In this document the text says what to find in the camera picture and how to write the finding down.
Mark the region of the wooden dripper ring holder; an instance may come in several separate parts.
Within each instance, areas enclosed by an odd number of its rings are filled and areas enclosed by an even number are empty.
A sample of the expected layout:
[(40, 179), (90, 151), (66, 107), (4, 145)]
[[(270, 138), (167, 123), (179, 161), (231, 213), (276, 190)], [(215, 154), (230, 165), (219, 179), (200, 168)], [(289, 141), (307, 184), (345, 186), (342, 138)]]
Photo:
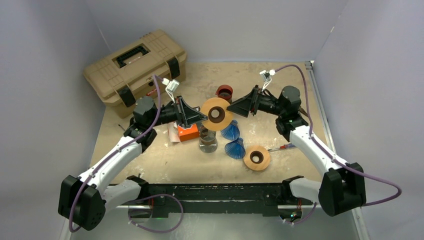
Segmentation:
[(228, 127), (234, 115), (227, 110), (230, 103), (225, 99), (213, 97), (204, 102), (200, 108), (200, 112), (207, 116), (207, 120), (203, 121), (204, 127), (211, 131), (221, 131)]

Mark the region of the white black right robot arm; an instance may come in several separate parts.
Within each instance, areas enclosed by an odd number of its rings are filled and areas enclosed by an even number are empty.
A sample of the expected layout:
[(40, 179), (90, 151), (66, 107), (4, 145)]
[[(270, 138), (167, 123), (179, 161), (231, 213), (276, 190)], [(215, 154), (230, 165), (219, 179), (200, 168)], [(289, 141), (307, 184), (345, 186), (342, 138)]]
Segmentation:
[(252, 91), (233, 101), (226, 109), (237, 115), (248, 117), (257, 111), (276, 115), (276, 129), (289, 143), (297, 147), (322, 176), (321, 182), (304, 177), (293, 177), (283, 184), (280, 196), (288, 204), (299, 198), (320, 204), (328, 216), (336, 216), (365, 205), (366, 188), (362, 176), (363, 168), (358, 163), (348, 163), (339, 158), (312, 130), (312, 122), (306, 121), (299, 109), (300, 90), (286, 86), (279, 97), (266, 95), (255, 86)]

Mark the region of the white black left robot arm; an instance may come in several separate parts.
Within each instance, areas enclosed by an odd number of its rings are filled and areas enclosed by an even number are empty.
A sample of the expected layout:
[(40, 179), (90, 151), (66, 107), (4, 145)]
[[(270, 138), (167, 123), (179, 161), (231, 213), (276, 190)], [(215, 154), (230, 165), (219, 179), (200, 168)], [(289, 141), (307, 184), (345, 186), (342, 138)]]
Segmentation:
[(68, 175), (61, 183), (58, 214), (73, 227), (94, 229), (105, 214), (125, 202), (146, 203), (149, 191), (139, 180), (125, 180), (110, 186), (112, 180), (135, 158), (144, 153), (157, 136), (155, 126), (176, 122), (188, 128), (208, 120), (208, 116), (189, 106), (182, 96), (166, 105), (155, 104), (144, 96), (136, 100), (129, 127), (114, 148), (94, 166), (74, 177)]

